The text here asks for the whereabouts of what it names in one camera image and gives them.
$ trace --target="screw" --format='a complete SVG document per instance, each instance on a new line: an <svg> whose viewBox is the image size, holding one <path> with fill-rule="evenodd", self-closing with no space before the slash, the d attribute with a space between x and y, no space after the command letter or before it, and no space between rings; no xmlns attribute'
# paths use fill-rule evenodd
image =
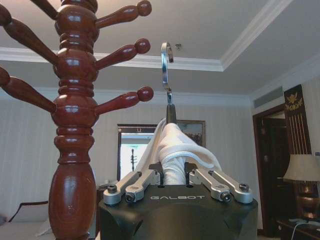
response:
<svg viewBox="0 0 320 240"><path fill-rule="evenodd" d="M108 193L115 194L117 192L117 186L116 185L110 185L106 188L108 190Z"/></svg>
<svg viewBox="0 0 320 240"><path fill-rule="evenodd" d="M249 185L245 183L240 183L239 188L242 192L247 193L249 192Z"/></svg>
<svg viewBox="0 0 320 240"><path fill-rule="evenodd" d="M230 193L228 193L228 192L223 192L223 193L221 193L220 198L221 198L225 203L228 203L228 202L231 201L231 196L230 196Z"/></svg>
<svg viewBox="0 0 320 240"><path fill-rule="evenodd" d="M128 192L125 195L125 200L127 201L127 203L133 203L135 201L135 199L136 199L135 195L131 192Z"/></svg>

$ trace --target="wooden coat rack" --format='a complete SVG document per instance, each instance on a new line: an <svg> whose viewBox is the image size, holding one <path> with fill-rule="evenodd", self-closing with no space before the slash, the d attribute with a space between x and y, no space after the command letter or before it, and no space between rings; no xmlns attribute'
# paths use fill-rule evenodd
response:
<svg viewBox="0 0 320 240"><path fill-rule="evenodd" d="M57 240L86 240L96 203L95 176L89 165L89 149L94 144L92 127L99 115L149 101L154 92L146 86L98 105L93 99L99 70L128 61L150 49L147 39L126 45L96 60L93 53L101 28L129 22L151 13L150 2L125 6L97 19L97 0L61 0L55 10L47 0L31 0L51 19L60 36L60 51L52 52L25 24L11 17L0 4L0 26L19 43L35 51L53 65L60 78L59 96L52 102L26 82L9 76L0 68L0 86L12 97L48 111L58 126L54 139L60 151L59 166L49 194L49 219Z"/></svg>

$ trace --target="air vent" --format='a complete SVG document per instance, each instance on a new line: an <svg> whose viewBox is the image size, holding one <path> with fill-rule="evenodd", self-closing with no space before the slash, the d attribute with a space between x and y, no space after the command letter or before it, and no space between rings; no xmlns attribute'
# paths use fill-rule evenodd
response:
<svg viewBox="0 0 320 240"><path fill-rule="evenodd" d="M257 98L253 101L254 108L260 107L263 104L266 104L268 102L271 102L272 100L275 100L277 98L280 98L284 95L284 91L282 89L282 86Z"/></svg>

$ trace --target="white cloth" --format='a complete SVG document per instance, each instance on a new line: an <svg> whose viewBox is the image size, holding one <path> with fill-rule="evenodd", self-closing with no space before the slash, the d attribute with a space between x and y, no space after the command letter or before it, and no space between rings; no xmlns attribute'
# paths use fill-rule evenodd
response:
<svg viewBox="0 0 320 240"><path fill-rule="evenodd" d="M165 185L183 185L186 183L185 162L197 161L205 168L216 167L220 164L209 150L197 145L174 124L166 125L166 120L160 121L149 142L137 171L145 171L150 164L161 162Z"/></svg>

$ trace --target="coat rack peg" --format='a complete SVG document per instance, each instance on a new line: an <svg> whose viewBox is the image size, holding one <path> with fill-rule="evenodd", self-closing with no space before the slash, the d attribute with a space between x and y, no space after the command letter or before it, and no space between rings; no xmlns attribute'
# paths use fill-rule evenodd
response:
<svg viewBox="0 0 320 240"><path fill-rule="evenodd" d="M142 38L136 41L134 45L126 45L119 48L114 53L100 59L95 63L97 70L104 69L108 66L122 63L133 59L137 54L145 54L150 50L150 43L147 39Z"/></svg>
<svg viewBox="0 0 320 240"><path fill-rule="evenodd" d="M57 55L52 52L25 24L11 17L9 11L0 4L0 26L3 26L8 35L22 45L35 51L37 54L56 65Z"/></svg>
<svg viewBox="0 0 320 240"><path fill-rule="evenodd" d="M15 99L38 106L49 113L56 111L56 105L42 96L32 86L16 77L10 77L8 72L0 67L0 87Z"/></svg>
<svg viewBox="0 0 320 240"><path fill-rule="evenodd" d="M31 0L42 11L44 11L52 20L56 20L58 12L47 0Z"/></svg>
<svg viewBox="0 0 320 240"><path fill-rule="evenodd" d="M131 91L120 95L106 103L95 107L96 115L105 114L111 111L126 109L137 105L139 102L150 101L154 96L154 91L151 87L145 86L140 88L137 92Z"/></svg>
<svg viewBox="0 0 320 240"><path fill-rule="evenodd" d="M125 6L108 16L104 16L96 20L95 25L98 29L105 28L114 24L120 24L125 22L131 22L138 16L148 16L152 11L151 3L147 0L143 0L137 4L137 6L129 5Z"/></svg>

